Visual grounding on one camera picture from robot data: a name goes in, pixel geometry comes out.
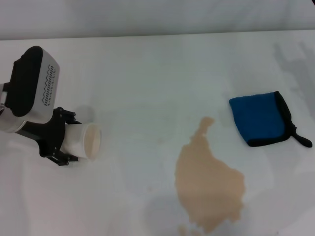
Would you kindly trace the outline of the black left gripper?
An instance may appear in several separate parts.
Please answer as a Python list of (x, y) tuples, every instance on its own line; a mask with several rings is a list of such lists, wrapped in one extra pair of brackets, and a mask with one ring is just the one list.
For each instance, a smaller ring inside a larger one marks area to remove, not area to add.
[(34, 140), (39, 146), (39, 155), (46, 157), (58, 166), (77, 162), (78, 157), (63, 153), (60, 148), (65, 135), (66, 124), (81, 124), (76, 113), (58, 107), (53, 110), (51, 119), (44, 124), (27, 121), (17, 134)]

